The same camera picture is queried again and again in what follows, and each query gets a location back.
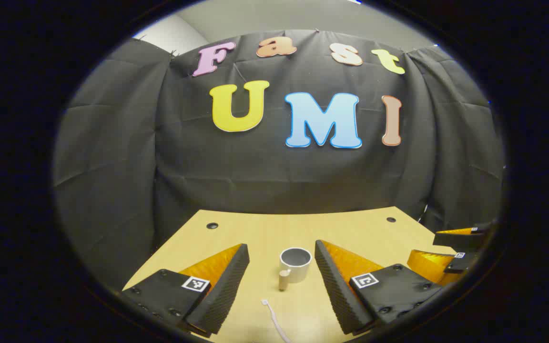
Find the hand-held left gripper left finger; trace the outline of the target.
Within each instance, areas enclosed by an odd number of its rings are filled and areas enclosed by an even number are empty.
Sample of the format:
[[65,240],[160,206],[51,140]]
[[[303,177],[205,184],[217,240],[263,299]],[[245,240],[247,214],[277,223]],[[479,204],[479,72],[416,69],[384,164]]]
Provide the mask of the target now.
[[237,244],[179,272],[159,269],[122,295],[168,329],[210,337],[230,313],[249,263],[247,245]]

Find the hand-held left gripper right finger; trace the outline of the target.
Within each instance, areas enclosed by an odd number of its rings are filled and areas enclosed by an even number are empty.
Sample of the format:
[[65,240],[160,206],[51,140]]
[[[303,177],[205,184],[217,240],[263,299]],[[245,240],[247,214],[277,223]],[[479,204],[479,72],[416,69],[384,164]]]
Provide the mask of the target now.
[[382,267],[325,240],[315,242],[315,261],[344,334],[396,321],[443,288],[400,263]]

